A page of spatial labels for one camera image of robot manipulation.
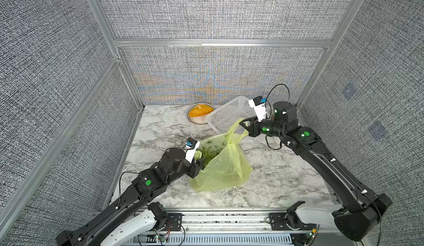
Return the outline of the pineapple with green crown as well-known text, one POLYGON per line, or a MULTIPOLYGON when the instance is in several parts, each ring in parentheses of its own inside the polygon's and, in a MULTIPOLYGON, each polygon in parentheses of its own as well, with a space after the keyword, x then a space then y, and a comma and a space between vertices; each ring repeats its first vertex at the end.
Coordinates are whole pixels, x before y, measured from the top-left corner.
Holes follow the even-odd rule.
POLYGON ((226 141, 205 140, 202 141, 199 149, 202 153, 202 170, 227 146, 226 141))

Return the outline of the yellow-green avocado plastic bag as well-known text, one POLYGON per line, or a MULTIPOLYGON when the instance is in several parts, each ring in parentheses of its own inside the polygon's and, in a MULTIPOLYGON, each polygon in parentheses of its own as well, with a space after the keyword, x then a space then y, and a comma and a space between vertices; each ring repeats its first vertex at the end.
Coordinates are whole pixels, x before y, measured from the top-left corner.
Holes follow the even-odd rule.
MULTIPOLYGON (((248 131, 245 130, 242 134, 236 133, 241 121, 237 120, 226 133, 205 139, 226 141, 227 146, 199 172, 198 176, 189 181, 194 191, 218 191, 241 186, 249 180, 253 168, 239 146, 239 143, 248 136, 248 131)), ((202 153, 196 154, 195 159, 202 160, 202 153)))

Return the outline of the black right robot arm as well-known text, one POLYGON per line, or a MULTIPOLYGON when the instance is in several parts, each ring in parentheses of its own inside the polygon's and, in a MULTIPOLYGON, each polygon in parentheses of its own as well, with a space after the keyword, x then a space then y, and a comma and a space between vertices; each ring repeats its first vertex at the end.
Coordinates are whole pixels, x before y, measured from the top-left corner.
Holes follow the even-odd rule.
POLYGON ((248 103, 255 116, 239 123, 248 135, 279 138, 279 145, 290 148, 309 163, 339 198, 339 204, 333 206, 296 202, 277 221, 284 229, 297 231, 307 225, 333 227, 348 239, 359 242, 376 225, 382 224, 383 215, 392 205, 391 199, 385 194, 376 194, 360 182, 335 158, 313 129, 300 126, 295 105, 288 101, 274 103, 271 107, 274 117, 270 118, 266 109, 267 99, 257 97, 248 103))

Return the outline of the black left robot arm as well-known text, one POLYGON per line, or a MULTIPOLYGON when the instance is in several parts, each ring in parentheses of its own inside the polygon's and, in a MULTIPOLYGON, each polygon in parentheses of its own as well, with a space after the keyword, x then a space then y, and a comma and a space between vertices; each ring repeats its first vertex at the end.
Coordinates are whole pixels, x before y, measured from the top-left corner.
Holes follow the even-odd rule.
POLYGON ((56 237, 59 246, 121 246, 142 232, 161 229, 167 212, 154 198, 184 175, 195 178, 202 167, 196 149, 170 148, 159 162, 140 172, 130 186, 94 219, 56 237))

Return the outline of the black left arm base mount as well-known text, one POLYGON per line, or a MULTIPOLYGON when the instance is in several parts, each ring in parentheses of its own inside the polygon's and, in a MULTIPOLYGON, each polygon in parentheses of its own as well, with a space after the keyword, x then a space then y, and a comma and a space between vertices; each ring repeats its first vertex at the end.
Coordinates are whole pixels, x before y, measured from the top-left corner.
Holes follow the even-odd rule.
POLYGON ((150 231, 182 231, 182 218, 183 214, 181 213, 168 214, 167 220, 165 220, 163 224, 154 226, 150 231))

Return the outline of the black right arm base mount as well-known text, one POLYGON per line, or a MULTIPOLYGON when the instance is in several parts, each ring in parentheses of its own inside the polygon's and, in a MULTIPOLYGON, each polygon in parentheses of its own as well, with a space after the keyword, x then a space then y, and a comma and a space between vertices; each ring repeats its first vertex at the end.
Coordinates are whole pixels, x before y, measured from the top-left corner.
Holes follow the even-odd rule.
POLYGON ((318 226, 316 224, 304 224, 292 212, 270 213, 267 222, 273 231, 312 231, 318 226))

